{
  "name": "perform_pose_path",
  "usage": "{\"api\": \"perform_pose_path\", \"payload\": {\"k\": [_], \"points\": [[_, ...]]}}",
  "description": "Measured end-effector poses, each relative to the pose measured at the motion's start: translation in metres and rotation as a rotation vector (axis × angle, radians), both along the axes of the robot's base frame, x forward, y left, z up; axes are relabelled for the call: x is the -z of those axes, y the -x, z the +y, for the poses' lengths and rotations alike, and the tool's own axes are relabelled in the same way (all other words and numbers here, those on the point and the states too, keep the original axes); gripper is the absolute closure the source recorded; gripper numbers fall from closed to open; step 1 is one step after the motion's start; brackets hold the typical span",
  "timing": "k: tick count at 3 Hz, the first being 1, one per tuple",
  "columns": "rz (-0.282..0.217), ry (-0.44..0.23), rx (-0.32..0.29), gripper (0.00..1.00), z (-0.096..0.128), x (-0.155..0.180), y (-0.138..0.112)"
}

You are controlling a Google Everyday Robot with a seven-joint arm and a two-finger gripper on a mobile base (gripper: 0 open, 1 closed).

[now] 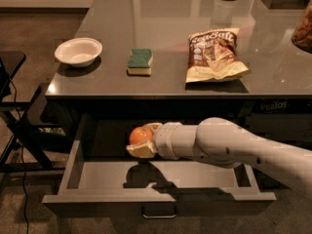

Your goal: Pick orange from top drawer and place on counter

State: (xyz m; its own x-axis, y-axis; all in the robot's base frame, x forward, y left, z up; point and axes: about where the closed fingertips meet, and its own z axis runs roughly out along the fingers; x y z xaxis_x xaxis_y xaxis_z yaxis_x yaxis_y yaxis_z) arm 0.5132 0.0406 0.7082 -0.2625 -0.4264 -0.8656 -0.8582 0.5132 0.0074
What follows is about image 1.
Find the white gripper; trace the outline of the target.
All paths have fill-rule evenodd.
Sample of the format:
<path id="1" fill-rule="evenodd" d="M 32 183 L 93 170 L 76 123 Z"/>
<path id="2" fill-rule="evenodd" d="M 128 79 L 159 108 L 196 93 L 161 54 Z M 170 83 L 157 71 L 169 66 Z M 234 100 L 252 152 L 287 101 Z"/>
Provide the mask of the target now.
<path id="1" fill-rule="evenodd" d="M 180 123 L 169 122 L 166 124 L 154 122 L 144 125 L 144 128 L 149 129 L 154 134 L 154 143 L 152 140 L 144 140 L 137 144 L 126 146 L 127 151 L 135 158 L 148 159 L 153 158 L 156 153 L 165 159 L 177 160 L 178 157 L 173 151 L 172 138 L 174 131 Z"/>

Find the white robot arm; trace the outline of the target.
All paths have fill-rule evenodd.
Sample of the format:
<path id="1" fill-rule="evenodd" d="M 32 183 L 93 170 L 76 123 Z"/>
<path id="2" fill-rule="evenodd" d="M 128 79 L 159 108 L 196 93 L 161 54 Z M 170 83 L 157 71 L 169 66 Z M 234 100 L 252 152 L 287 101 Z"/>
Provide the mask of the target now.
<path id="1" fill-rule="evenodd" d="M 249 165 L 312 197 L 312 151 L 257 136 L 222 118 L 197 125 L 149 123 L 132 130 L 129 154 L 148 159 L 186 158 L 223 168 Z"/>

